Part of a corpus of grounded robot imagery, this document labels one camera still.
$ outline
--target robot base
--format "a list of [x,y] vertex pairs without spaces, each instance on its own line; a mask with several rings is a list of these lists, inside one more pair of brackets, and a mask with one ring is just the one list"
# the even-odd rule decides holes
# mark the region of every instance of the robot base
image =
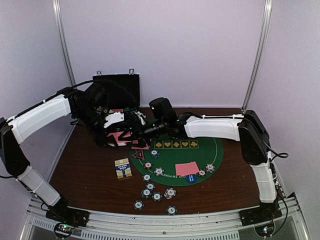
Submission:
[[242,226],[252,224],[260,224],[263,222],[272,221],[273,219],[282,216],[279,204],[277,201],[273,203],[260,203],[259,207],[242,210],[239,212]]
[[47,211],[45,217],[47,219],[52,219],[58,222],[65,222],[66,224],[69,224],[75,227],[85,228],[87,226],[87,222],[89,220],[88,211],[68,207],[68,215],[69,217],[63,221],[60,217],[58,217],[52,211]]

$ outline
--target poker table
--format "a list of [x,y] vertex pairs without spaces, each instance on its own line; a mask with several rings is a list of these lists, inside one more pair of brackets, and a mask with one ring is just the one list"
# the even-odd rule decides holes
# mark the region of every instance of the poker table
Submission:
[[[176,108],[177,114],[194,112],[206,115],[230,115],[241,113],[237,108]],[[142,109],[147,119],[152,119],[149,109]],[[132,159],[129,146],[112,148],[97,147],[86,128],[76,126],[61,155],[50,180],[50,184],[62,194],[71,207],[93,211],[134,215],[166,215],[168,206],[175,206],[178,214],[198,214],[249,208],[259,205],[259,190],[254,173],[243,159],[240,143],[228,139],[197,138],[198,146],[173,148],[172,139],[154,139],[150,150],[159,151],[159,158],[151,159],[150,150],[144,155],[154,167],[161,167],[168,176],[151,179],[155,191],[164,193],[168,188],[176,190],[172,199],[153,201],[142,198],[146,187],[143,181],[145,169],[137,159]],[[164,148],[166,141],[171,146]],[[118,179],[115,161],[129,159],[132,176]],[[205,178],[197,178],[195,184],[188,184],[184,178],[173,177],[175,164],[196,161],[198,167],[207,163],[215,165],[215,171]],[[136,210],[135,201],[143,201],[144,208]]]
[[[151,151],[156,150],[158,157],[154,158]],[[198,137],[189,139],[172,140],[168,135],[153,139],[148,150],[129,151],[131,161],[135,168],[142,174],[150,174],[155,183],[170,187],[185,187],[202,183],[213,176],[219,169],[224,156],[224,147],[220,139],[212,137]],[[206,175],[193,176],[192,183],[186,180],[186,176],[176,173],[177,164],[196,162],[199,170],[204,170]],[[145,169],[145,163],[151,163],[151,169]],[[206,165],[212,164],[214,172],[206,171]],[[163,175],[156,175],[155,169],[161,168]]]

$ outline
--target metal pole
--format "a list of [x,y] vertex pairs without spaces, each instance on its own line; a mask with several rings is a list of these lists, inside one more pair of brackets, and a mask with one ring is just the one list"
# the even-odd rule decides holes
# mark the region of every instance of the metal pole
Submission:
[[75,81],[74,72],[71,67],[70,57],[69,57],[68,48],[67,48],[64,25],[63,25],[61,9],[60,9],[60,0],[52,0],[52,2],[53,2],[53,12],[55,16],[55,21],[58,28],[60,43],[62,47],[64,64],[65,64],[65,68],[68,74],[70,84],[73,86],[73,85],[76,85],[76,81]]
[[256,51],[255,61],[253,64],[253,69],[251,73],[251,78],[249,82],[249,86],[244,98],[244,102],[242,105],[242,111],[245,112],[248,108],[249,101],[251,99],[254,86],[257,80],[257,76],[259,73],[259,68],[262,61],[262,53],[266,45],[269,26],[270,26],[270,20],[271,20],[271,12],[272,12],[272,0],[265,0],[264,5],[264,13],[262,18],[262,25],[261,25],[261,31],[260,31],[260,38],[258,43],[258,49]]

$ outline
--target blue chip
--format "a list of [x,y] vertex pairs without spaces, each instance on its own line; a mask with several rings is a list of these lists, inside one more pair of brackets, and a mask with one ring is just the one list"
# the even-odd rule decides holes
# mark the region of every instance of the blue chip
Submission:
[[197,181],[197,175],[188,175],[188,176],[185,177],[185,180],[189,184],[194,184]]

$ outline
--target metal frame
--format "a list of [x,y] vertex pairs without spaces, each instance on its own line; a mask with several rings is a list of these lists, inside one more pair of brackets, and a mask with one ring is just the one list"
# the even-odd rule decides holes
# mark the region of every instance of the metal frame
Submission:
[[52,3],[53,3],[53,12],[55,16],[55,21],[56,21],[56,25],[59,32],[65,68],[69,77],[70,84],[74,86],[76,85],[76,81],[75,81],[74,72],[71,67],[71,61],[70,61],[69,52],[67,48],[67,41],[66,41],[65,30],[64,30],[64,25],[62,21],[61,9],[60,9],[60,0],[52,0]]
[[244,98],[244,102],[242,105],[242,111],[245,112],[248,108],[249,101],[251,99],[254,86],[257,80],[257,76],[259,73],[259,68],[262,61],[262,53],[264,51],[264,48],[266,46],[268,31],[270,27],[270,20],[271,20],[271,12],[272,12],[272,0],[265,0],[264,4],[264,12],[263,12],[263,18],[262,18],[262,24],[261,24],[261,31],[260,31],[260,38],[258,43],[258,49],[256,51],[255,60],[253,64],[253,69],[250,77],[249,86]]
[[[294,219],[295,229],[300,240],[309,240],[308,230],[301,209],[295,197],[285,199],[289,216]],[[283,216],[286,208],[279,202]],[[41,210],[41,201],[33,198],[28,206],[26,219],[20,240],[29,240],[32,226],[52,230],[55,221],[45,218]],[[79,227],[73,236],[79,239],[139,239],[139,240],[185,240],[220,239],[219,236],[237,236],[240,230],[252,228],[242,226],[239,211],[230,210],[215,213],[186,215],[132,215],[111,212],[91,211],[87,227]]]

